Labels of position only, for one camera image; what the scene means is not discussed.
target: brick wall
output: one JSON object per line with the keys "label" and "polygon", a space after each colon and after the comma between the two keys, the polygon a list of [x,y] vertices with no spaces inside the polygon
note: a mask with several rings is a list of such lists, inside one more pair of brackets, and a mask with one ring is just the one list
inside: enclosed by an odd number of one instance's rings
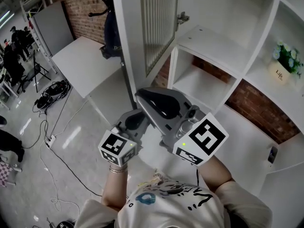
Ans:
{"label": "brick wall", "polygon": [[243,115],[278,144],[300,132],[275,103],[245,80],[241,81],[226,105]]}
{"label": "brick wall", "polygon": [[104,22],[106,19],[106,14],[92,18],[88,17],[90,12],[101,13],[104,11],[105,4],[101,0],[59,1],[63,1],[66,6],[66,12],[76,38],[84,36],[99,43],[105,43]]}
{"label": "brick wall", "polygon": [[155,77],[151,86],[167,88],[168,78],[169,78],[169,70],[170,70],[170,59],[171,59],[171,55],[165,61],[164,65],[160,69],[158,75]]}
{"label": "brick wall", "polygon": [[[225,83],[231,78],[226,72],[198,57],[193,58],[192,64]],[[156,76],[153,86],[167,87],[169,68],[170,58],[167,59]],[[285,142],[300,132],[276,104],[245,80],[241,81],[226,101],[226,105],[247,118],[278,144]]]}

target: person in black clothing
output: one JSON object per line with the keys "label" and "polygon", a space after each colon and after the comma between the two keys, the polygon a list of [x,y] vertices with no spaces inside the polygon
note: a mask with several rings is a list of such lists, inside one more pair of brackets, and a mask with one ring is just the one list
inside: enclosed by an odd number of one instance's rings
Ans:
{"label": "person in black clothing", "polygon": [[6,68],[11,77],[11,86],[19,82],[25,71],[24,67],[18,62],[18,55],[14,52],[10,45],[4,49],[3,67]]}
{"label": "person in black clothing", "polygon": [[22,162],[23,155],[24,155],[24,149],[22,147],[22,141],[11,135],[10,133],[7,133],[6,131],[3,131],[0,129],[0,150],[2,151],[13,151],[18,155],[18,162]]}
{"label": "person in black clothing", "polygon": [[24,35],[26,38],[27,48],[31,47],[32,43],[34,42],[34,39],[32,37],[32,34],[28,30],[28,27],[24,27]]}
{"label": "person in black clothing", "polygon": [[27,56],[29,56],[29,51],[27,49],[27,40],[26,35],[23,30],[16,30],[16,27],[13,26],[10,31],[12,31],[11,41],[15,43],[16,52],[22,57],[23,61],[26,61],[26,58],[23,54],[23,51]]}

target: power strip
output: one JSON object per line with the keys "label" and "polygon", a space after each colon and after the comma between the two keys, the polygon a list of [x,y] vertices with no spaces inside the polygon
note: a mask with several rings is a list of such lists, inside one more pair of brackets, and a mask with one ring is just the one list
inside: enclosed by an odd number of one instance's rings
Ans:
{"label": "power strip", "polygon": [[51,136],[51,140],[50,141],[46,141],[47,142],[47,146],[48,148],[51,148],[53,143],[55,142],[56,137],[54,135]]}

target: ribbed glass panel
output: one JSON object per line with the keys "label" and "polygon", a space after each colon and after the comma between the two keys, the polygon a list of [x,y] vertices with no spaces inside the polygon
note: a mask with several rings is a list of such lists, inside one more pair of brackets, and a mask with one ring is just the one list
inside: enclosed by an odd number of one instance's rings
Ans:
{"label": "ribbed glass panel", "polygon": [[146,75],[174,39],[177,0],[142,0]]}

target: plant pot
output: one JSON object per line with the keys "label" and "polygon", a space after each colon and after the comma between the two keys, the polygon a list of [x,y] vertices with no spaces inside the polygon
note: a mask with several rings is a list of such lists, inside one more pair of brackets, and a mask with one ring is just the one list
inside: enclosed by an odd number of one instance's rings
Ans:
{"label": "plant pot", "polygon": [[291,75],[278,61],[274,60],[269,63],[268,71],[281,85],[285,85]]}

